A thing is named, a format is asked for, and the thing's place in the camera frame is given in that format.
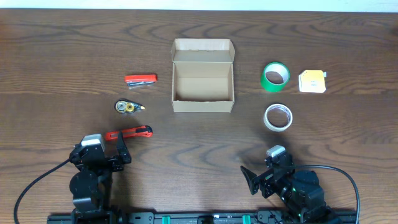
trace wooden table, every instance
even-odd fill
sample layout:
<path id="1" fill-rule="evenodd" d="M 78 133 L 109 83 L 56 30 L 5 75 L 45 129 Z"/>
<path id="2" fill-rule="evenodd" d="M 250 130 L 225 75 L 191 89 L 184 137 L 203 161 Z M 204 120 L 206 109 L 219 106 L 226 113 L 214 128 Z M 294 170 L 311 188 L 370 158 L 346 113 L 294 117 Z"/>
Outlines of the wooden table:
<path id="1" fill-rule="evenodd" d="M 0 220 L 13 223 L 22 190 L 64 161 L 83 136 L 138 125 L 150 139 L 126 141 L 132 163 L 114 175 L 122 208 L 165 211 L 283 207 L 252 196 L 239 170 L 266 170 L 281 144 L 298 164 L 337 166 L 356 181 L 361 223 L 398 222 L 398 14 L 132 10 L 0 10 Z M 232 113 L 174 113 L 174 38 L 227 38 L 236 49 Z M 264 66 L 286 64 L 279 93 L 259 84 Z M 304 69 L 328 72 L 323 94 L 299 92 Z M 156 73 L 154 86 L 128 90 L 127 74 Z M 122 116 L 119 98 L 147 109 Z M 269 131 L 267 106 L 283 103 L 291 127 Z M 72 164 L 22 200 L 21 223 L 45 223 L 73 209 Z M 326 202 L 355 208 L 343 175 L 317 170 Z"/>

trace green clip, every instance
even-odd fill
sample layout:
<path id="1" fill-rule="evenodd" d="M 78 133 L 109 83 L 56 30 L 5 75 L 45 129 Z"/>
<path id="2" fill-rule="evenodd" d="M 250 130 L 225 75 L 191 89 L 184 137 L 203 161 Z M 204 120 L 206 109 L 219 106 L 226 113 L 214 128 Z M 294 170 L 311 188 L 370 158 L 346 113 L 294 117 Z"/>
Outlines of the green clip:
<path id="1" fill-rule="evenodd" d="M 243 215 L 242 219 L 243 219 L 243 224 L 251 224 L 250 215 Z"/>
<path id="2" fill-rule="evenodd" d="M 170 217 L 162 217 L 162 224 L 170 224 Z"/>

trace red utility knife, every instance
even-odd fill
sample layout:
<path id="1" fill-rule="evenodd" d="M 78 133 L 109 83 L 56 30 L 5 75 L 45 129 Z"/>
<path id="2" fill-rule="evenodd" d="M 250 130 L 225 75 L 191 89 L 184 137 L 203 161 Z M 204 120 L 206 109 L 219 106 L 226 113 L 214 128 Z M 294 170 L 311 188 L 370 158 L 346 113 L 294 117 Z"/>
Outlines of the red utility knife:
<path id="1" fill-rule="evenodd" d="M 119 132 L 120 131 L 110 131 L 106 133 L 105 140 L 106 141 L 117 140 Z M 123 139 L 138 137 L 138 136 L 149 138 L 153 135 L 153 133 L 154 132 L 152 131 L 152 128 L 149 127 L 148 125 L 122 130 Z"/>
<path id="2" fill-rule="evenodd" d="M 128 86 L 150 84 L 157 81 L 155 74 L 150 75 L 126 75 L 124 81 Z"/>

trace black and yellow correction tape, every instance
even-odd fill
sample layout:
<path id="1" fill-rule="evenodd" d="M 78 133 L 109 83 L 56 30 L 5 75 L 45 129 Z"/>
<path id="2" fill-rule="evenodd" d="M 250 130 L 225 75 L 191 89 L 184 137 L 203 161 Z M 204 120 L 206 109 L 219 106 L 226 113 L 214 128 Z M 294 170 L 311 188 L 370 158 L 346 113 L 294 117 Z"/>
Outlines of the black and yellow correction tape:
<path id="1" fill-rule="evenodd" d="M 134 113 L 137 110 L 145 109 L 145 107 L 130 100 L 120 99 L 115 103 L 114 109 L 119 113 Z"/>

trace green tape roll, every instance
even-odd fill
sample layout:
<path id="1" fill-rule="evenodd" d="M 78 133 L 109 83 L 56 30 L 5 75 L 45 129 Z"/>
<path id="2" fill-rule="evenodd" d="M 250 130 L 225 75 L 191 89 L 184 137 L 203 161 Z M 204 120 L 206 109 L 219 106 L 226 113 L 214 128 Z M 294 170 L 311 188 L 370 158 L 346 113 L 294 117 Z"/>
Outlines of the green tape roll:
<path id="1" fill-rule="evenodd" d="M 284 82 L 282 84 L 272 83 L 266 77 L 267 72 L 277 72 L 282 77 Z M 284 64 L 279 62 L 272 62 L 269 63 L 262 72 L 261 85 L 265 90 L 269 92 L 278 92 L 284 88 L 286 83 L 289 81 L 289 78 L 290 78 L 289 69 Z"/>

